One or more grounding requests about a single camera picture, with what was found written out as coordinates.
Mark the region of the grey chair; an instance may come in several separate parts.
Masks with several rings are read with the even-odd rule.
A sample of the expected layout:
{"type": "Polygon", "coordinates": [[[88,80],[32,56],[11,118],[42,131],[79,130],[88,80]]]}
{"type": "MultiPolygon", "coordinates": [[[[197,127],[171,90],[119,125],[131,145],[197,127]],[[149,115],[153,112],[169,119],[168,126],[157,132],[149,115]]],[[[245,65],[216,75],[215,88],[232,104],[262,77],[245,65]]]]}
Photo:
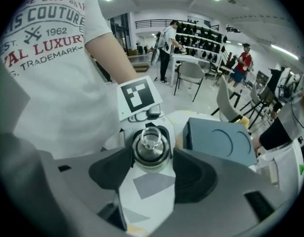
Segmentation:
{"type": "Polygon", "coordinates": [[[235,123],[243,118],[240,112],[236,110],[230,102],[229,88],[224,76],[221,76],[220,78],[216,102],[218,108],[211,113],[211,116],[214,116],[219,112],[219,118],[221,121],[231,123],[235,123]]]}
{"type": "Polygon", "coordinates": [[[252,126],[255,124],[258,118],[263,119],[268,115],[270,112],[269,109],[269,101],[266,101],[265,99],[262,99],[260,95],[258,95],[256,85],[254,84],[250,93],[251,96],[251,109],[249,111],[250,117],[249,119],[251,120],[249,129],[252,128],[252,126]]]}
{"type": "Polygon", "coordinates": [[[199,64],[188,61],[183,62],[177,68],[177,80],[175,84],[174,95],[176,94],[176,90],[179,89],[180,87],[181,80],[189,82],[191,84],[196,84],[198,85],[198,89],[192,101],[194,102],[204,77],[205,77],[205,72],[202,70],[199,64]]]}

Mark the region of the white table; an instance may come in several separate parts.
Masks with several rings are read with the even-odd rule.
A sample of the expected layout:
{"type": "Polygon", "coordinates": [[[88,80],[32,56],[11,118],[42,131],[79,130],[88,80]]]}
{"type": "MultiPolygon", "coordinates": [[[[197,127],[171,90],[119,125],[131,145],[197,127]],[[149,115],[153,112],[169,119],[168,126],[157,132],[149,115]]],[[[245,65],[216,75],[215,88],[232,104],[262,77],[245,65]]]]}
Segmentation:
{"type": "Polygon", "coordinates": [[[170,61],[169,61],[169,64],[168,64],[168,69],[170,71],[170,76],[171,76],[171,79],[170,79],[170,87],[173,87],[174,85],[174,75],[175,75],[175,66],[176,66],[176,62],[177,61],[181,61],[181,62],[192,62],[192,63],[207,63],[209,64],[210,62],[208,60],[204,60],[204,59],[201,59],[201,58],[197,58],[197,57],[194,57],[194,56],[191,56],[191,55],[183,55],[183,54],[173,54],[171,57],[170,57],[170,61]]]}

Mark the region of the low brown wooden crate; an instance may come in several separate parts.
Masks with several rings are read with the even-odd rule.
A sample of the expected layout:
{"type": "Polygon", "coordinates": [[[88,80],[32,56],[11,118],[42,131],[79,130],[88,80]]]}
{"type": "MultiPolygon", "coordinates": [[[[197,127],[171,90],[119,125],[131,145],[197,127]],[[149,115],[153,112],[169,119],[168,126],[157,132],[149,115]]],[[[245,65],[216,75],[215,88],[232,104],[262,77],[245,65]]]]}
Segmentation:
{"type": "Polygon", "coordinates": [[[150,65],[146,62],[132,63],[132,66],[137,73],[145,73],[150,68],[150,65]]]}

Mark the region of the yellow cloth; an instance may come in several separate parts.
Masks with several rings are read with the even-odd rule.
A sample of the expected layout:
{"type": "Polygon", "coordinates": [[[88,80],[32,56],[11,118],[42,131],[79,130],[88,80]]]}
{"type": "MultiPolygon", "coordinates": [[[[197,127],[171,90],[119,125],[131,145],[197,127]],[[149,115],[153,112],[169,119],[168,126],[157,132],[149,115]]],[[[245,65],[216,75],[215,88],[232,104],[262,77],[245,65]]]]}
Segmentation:
{"type": "Polygon", "coordinates": [[[246,130],[249,129],[250,120],[246,116],[242,116],[241,118],[239,118],[235,122],[238,123],[238,124],[242,124],[245,127],[246,130]]]}

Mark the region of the triangle patterned tablecloth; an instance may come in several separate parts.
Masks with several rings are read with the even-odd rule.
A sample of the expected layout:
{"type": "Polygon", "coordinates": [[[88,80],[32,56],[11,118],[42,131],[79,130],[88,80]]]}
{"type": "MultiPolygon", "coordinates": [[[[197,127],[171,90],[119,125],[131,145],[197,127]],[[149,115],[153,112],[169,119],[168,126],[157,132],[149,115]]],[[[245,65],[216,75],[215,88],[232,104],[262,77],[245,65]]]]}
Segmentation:
{"type": "MultiPolygon", "coordinates": [[[[185,111],[171,113],[168,117],[175,130],[175,149],[196,152],[183,148],[183,129],[189,118],[213,120],[211,116],[192,114],[185,111]]],[[[161,129],[168,139],[168,132],[161,129]]],[[[135,134],[143,129],[134,128],[135,134]]],[[[171,155],[159,166],[150,168],[134,160],[132,147],[132,165],[120,186],[120,198],[123,214],[129,227],[128,233],[158,234],[169,237],[166,233],[166,221],[174,211],[175,179],[171,155]]]]}

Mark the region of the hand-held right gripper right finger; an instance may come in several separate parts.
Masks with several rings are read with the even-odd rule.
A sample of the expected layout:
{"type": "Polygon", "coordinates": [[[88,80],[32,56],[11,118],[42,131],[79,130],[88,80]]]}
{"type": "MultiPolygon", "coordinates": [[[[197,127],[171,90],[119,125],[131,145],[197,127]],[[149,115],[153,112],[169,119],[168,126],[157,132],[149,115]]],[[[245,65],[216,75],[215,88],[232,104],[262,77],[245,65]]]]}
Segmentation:
{"type": "Polygon", "coordinates": [[[289,196],[239,163],[175,149],[169,237],[264,237],[282,220],[289,196]]]}

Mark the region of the white bin with green mark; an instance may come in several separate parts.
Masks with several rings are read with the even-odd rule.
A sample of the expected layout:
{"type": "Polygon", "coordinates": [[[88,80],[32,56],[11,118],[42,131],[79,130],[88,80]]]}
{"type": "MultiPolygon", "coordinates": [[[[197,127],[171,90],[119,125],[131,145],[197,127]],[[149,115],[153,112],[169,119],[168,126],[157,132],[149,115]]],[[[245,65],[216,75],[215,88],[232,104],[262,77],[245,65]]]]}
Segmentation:
{"type": "Polygon", "coordinates": [[[297,197],[304,183],[304,160],[298,140],[257,158],[256,170],[270,166],[275,167],[279,190],[288,198],[297,197]]]}

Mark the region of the person's left forearm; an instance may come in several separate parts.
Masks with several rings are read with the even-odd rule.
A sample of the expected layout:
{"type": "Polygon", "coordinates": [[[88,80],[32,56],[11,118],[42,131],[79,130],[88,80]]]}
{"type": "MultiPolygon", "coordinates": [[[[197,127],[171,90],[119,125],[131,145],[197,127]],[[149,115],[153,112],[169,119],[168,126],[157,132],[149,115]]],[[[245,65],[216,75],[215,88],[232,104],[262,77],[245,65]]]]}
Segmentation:
{"type": "Polygon", "coordinates": [[[118,84],[138,78],[137,72],[112,33],[87,42],[86,50],[118,84]]]}

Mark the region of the person's white printed shirt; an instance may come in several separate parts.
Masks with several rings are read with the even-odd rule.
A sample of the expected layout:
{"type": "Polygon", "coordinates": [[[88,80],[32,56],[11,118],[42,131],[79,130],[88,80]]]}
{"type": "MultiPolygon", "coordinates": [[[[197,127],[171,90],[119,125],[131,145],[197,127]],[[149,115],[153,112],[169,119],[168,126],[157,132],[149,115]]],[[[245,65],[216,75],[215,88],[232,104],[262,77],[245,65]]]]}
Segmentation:
{"type": "Polygon", "coordinates": [[[118,112],[86,44],[110,32],[97,0],[27,0],[0,43],[5,68],[29,95],[14,134],[54,158],[100,151],[118,112]]]}

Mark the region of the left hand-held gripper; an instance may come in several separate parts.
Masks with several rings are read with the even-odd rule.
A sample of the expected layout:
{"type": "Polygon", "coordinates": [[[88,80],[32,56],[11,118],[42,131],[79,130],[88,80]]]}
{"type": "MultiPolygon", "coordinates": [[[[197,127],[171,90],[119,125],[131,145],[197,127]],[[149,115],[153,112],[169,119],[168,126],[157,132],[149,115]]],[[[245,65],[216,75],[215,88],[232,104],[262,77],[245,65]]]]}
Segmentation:
{"type": "Polygon", "coordinates": [[[175,130],[161,110],[163,99],[149,76],[140,77],[117,86],[117,103],[120,132],[126,148],[132,147],[134,128],[143,129],[148,123],[163,126],[168,132],[171,157],[174,156],[175,130]]]}

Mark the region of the teal box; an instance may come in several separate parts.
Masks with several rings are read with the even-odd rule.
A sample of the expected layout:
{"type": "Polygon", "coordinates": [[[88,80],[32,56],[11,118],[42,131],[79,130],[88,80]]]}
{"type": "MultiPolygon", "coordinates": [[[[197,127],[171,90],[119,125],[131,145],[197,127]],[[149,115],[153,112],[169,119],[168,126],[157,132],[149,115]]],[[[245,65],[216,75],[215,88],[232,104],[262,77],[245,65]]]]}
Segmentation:
{"type": "Polygon", "coordinates": [[[184,149],[227,159],[247,167],[257,163],[251,138],[242,124],[189,118],[182,136],[184,149]]]}

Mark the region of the white shelf with black items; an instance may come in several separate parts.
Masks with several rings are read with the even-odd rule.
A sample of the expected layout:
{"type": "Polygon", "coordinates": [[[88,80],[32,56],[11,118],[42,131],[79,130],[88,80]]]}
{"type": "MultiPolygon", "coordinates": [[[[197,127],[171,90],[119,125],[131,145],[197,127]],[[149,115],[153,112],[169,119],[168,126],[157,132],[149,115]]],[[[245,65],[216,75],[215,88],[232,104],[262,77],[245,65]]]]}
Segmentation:
{"type": "Polygon", "coordinates": [[[187,49],[187,54],[225,65],[229,60],[226,51],[227,37],[219,25],[202,26],[197,21],[180,21],[176,40],[187,49]]]}

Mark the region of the black balcony railing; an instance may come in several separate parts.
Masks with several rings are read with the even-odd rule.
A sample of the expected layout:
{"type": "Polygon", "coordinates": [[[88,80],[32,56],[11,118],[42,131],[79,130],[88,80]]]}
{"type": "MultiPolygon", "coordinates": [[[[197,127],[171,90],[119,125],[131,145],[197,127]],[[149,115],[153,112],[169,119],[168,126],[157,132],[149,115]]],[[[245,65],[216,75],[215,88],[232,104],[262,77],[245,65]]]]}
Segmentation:
{"type": "Polygon", "coordinates": [[[149,20],[139,20],[135,21],[136,29],[143,28],[165,28],[170,25],[172,19],[149,19],[149,20]]]}

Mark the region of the stainless steel lid with handle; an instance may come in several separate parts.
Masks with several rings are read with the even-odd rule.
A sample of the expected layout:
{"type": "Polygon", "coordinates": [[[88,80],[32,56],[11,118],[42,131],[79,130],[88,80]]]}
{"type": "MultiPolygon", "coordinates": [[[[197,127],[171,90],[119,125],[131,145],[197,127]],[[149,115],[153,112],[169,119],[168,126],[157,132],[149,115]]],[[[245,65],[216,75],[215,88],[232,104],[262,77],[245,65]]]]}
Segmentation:
{"type": "Polygon", "coordinates": [[[161,129],[155,126],[139,131],[132,142],[134,160],[145,167],[156,167],[170,155],[170,143],[161,129]]]}

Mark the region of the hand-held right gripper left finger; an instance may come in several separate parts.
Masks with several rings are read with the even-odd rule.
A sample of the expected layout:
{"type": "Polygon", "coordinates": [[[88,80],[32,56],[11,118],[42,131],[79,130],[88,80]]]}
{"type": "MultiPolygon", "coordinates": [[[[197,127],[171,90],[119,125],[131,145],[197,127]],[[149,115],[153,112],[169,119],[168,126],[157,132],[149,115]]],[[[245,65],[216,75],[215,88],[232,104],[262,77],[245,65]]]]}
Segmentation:
{"type": "Polygon", "coordinates": [[[54,159],[12,134],[0,134],[0,181],[10,202],[44,234],[124,234],[120,186],[131,149],[54,159]]]}

